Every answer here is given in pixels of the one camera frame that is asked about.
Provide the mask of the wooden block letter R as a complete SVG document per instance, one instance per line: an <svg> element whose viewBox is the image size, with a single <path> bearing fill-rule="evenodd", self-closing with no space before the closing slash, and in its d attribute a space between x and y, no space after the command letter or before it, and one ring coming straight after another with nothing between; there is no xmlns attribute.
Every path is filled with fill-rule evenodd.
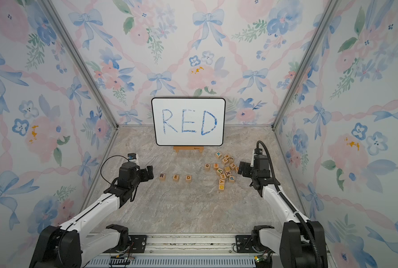
<svg viewBox="0 0 398 268"><path fill-rule="evenodd" d="M159 175L159 180L160 181L165 181L166 180L166 174L164 174L164 173L161 173L160 175Z"/></svg>

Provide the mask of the wooden block letter E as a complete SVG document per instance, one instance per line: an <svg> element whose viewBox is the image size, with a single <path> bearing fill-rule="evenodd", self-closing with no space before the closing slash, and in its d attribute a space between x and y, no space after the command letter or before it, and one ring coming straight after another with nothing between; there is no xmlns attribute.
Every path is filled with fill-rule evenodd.
<svg viewBox="0 0 398 268"><path fill-rule="evenodd" d="M175 182L178 182L179 179L180 179L179 174L174 174L174 175L173 175L173 180L174 180Z"/></svg>

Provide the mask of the wooden block letter D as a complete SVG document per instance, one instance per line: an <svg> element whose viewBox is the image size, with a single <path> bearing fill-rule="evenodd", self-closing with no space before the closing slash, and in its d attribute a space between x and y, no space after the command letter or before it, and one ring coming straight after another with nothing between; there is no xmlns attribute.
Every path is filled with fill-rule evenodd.
<svg viewBox="0 0 398 268"><path fill-rule="evenodd" d="M192 175L186 175L185 180L190 183L192 181Z"/></svg>

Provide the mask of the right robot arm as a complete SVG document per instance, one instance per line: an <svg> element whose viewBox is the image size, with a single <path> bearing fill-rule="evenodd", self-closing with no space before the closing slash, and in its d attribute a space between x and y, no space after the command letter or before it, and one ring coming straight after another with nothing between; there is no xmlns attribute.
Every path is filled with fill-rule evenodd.
<svg viewBox="0 0 398 268"><path fill-rule="evenodd" d="M251 186L272 207L283 226L281 232L271 226L255 226L251 231L254 247L275 252L284 268L327 268L323 226L294 206L273 177L269 164L242 161L238 174L251 179Z"/></svg>

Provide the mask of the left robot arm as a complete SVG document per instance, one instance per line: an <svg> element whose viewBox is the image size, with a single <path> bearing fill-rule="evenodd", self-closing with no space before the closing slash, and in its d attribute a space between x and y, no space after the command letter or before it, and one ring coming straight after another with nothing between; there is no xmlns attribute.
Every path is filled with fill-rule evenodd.
<svg viewBox="0 0 398 268"><path fill-rule="evenodd" d="M132 241L128 228L111 224L94 236L90 232L111 213L132 202L140 183L154 178L153 167L140 168L123 163L119 175L89 207L59 226L48 226L40 233L31 268L83 268L107 250L124 253Z"/></svg>

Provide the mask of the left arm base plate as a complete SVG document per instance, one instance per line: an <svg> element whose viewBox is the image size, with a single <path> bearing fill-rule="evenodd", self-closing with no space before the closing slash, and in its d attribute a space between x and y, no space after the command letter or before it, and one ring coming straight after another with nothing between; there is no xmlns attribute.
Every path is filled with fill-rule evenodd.
<svg viewBox="0 0 398 268"><path fill-rule="evenodd" d="M130 234L128 246L124 250L109 249L105 253L144 253L146 248L147 235Z"/></svg>

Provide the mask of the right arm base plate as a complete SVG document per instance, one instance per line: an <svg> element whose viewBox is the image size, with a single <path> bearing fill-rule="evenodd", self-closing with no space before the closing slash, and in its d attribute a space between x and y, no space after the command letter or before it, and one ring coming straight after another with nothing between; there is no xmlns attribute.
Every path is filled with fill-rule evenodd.
<svg viewBox="0 0 398 268"><path fill-rule="evenodd" d="M279 255L280 243L281 243L280 233L260 233L258 237L252 234L246 235L236 235L235 236L235 246L237 253L276 253Z"/></svg>

